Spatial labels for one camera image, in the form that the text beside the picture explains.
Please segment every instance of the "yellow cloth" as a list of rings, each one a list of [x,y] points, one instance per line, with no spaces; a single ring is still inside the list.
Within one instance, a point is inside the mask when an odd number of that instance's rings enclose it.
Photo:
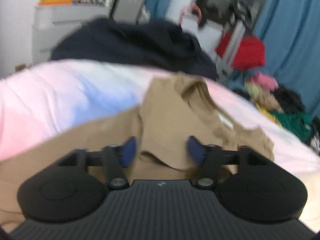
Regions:
[[[273,114],[270,114],[265,108],[261,107],[259,104],[255,103],[255,105],[256,105],[257,109],[260,111],[260,113],[262,113],[264,116],[268,117],[270,120],[272,120],[277,125],[282,127],[279,120]]]
[[[253,100],[256,100],[259,97],[259,95],[265,93],[265,90],[263,90],[256,84],[250,83],[249,81],[244,81],[244,86]]]

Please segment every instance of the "pink cloth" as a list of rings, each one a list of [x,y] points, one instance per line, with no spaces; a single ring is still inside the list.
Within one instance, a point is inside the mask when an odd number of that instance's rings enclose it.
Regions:
[[[269,75],[264,75],[261,72],[255,73],[251,77],[250,82],[260,86],[267,91],[274,91],[279,87],[279,84],[275,78]]]

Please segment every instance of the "white dresser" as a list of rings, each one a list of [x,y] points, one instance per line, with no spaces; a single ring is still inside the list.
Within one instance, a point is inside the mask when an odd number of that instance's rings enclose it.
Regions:
[[[99,5],[59,5],[35,7],[32,29],[33,65],[48,61],[52,50],[86,22],[108,17],[110,9]]]

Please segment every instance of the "tie-dye bedsheet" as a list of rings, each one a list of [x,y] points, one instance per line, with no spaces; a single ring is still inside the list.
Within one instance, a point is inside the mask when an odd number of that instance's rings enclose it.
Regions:
[[[156,68],[63,60],[40,64],[1,80],[0,161],[76,125],[139,104],[154,76],[169,75]],[[245,99],[213,81],[206,82],[213,100],[245,128],[260,126],[275,143],[275,162],[307,181],[308,191],[318,190],[319,196],[319,157]],[[309,192],[310,198],[317,199]],[[304,222],[320,230],[319,207],[306,208],[312,212],[302,214]]]

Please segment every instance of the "green cloth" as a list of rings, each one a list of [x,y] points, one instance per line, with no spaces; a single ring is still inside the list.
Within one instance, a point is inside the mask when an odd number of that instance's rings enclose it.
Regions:
[[[311,136],[311,117],[304,112],[297,112],[295,114],[280,114],[275,110],[270,111],[270,114],[274,115],[282,126],[296,136],[302,142],[310,139]]]
[[[264,90],[256,84],[250,83],[248,81],[244,82],[244,86],[248,91],[251,98],[257,99],[260,94],[264,93]]]

